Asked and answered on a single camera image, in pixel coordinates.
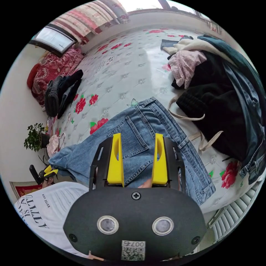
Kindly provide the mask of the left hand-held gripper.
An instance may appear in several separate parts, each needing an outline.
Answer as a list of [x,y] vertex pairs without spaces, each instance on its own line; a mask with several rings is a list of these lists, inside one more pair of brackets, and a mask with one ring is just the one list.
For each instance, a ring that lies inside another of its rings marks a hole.
[[49,181],[55,175],[57,175],[58,170],[52,169],[50,165],[48,165],[44,171],[41,171],[38,175],[38,181]]

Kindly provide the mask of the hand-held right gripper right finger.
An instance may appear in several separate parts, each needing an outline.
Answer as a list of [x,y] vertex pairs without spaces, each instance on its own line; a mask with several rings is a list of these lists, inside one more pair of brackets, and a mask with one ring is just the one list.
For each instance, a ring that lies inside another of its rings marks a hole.
[[154,162],[152,168],[152,186],[165,186],[168,182],[166,152],[162,134],[155,134]]

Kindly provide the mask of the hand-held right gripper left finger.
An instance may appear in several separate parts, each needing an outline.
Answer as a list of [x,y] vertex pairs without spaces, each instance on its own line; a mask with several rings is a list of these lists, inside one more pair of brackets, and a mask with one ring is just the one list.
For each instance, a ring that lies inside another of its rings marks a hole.
[[107,182],[109,186],[124,187],[121,133],[114,134],[112,137]]

